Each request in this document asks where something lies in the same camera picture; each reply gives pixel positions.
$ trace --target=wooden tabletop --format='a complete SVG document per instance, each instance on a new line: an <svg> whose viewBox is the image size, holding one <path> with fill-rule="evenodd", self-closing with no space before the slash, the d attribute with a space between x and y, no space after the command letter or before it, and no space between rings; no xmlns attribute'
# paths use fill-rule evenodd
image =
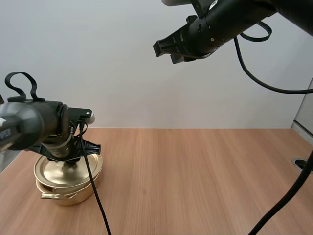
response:
<svg viewBox="0 0 313 235"><path fill-rule="evenodd" d="M247 234L299 175L312 147L293 130L89 129L102 144L99 197L113 235ZM100 235L94 195L40 199L22 152L0 175L0 234ZM259 234L313 234L313 176Z"/></svg>

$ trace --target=white panel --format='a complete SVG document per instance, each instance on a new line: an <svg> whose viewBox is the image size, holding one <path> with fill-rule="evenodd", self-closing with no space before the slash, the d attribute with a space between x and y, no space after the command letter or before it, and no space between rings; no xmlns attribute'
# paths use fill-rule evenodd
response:
<svg viewBox="0 0 313 235"><path fill-rule="evenodd" d="M195 14L191 5L147 0L3 0L0 93L12 71L38 82L39 96L91 108L93 127L289 128L302 95L275 94L242 71L233 42L211 57L172 65L153 44ZM271 39L240 38L247 67L285 89L304 89L313 75L313 40L279 15L265 20ZM265 35L258 26L247 33ZM13 84L30 85L21 76Z"/></svg>

